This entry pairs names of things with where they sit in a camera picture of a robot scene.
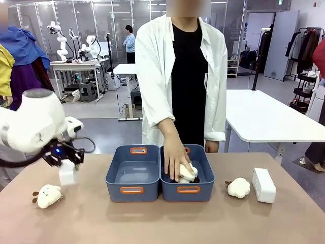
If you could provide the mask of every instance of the black t-shirt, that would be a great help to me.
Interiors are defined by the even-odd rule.
[[[183,144],[204,146],[206,103],[205,75],[208,62],[201,51],[202,30],[184,32],[173,25],[175,63],[172,71],[172,102],[175,127]]]

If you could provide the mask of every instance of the neck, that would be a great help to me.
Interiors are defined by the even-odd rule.
[[[185,32],[195,32],[198,28],[198,18],[195,17],[174,17],[172,23]]]

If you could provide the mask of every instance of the stuffed animal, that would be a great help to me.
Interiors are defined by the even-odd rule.
[[[190,182],[193,182],[195,178],[198,176],[198,170],[197,168],[193,167],[192,163],[189,164],[194,171],[194,175],[192,175],[184,165],[180,165],[180,175],[182,176],[179,180],[179,183],[181,184],[188,184]]]
[[[237,178],[233,182],[226,181],[228,194],[237,198],[244,198],[250,193],[250,183],[244,178]]]
[[[47,208],[55,202],[58,202],[63,199],[61,194],[61,187],[45,185],[39,192],[33,192],[34,197],[38,195],[37,198],[33,199],[33,203],[38,204],[40,208]]]

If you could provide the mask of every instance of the white shirt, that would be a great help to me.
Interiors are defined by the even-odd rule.
[[[225,141],[228,52],[223,34],[199,20],[203,34],[201,50],[209,64],[204,139]],[[137,32],[136,68],[142,97],[143,144],[163,145],[164,136],[156,125],[166,118],[175,120],[172,112],[173,41],[172,20],[166,15],[144,24]],[[185,106],[184,109],[188,109],[189,120],[195,116],[195,111]]]

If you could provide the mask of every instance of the black pants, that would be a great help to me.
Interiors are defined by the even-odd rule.
[[[325,126],[325,102],[321,108],[319,123]],[[313,142],[305,152],[305,156],[314,164],[325,160],[325,142]]]
[[[127,52],[126,59],[128,64],[135,64],[136,63],[136,53],[135,52]]]

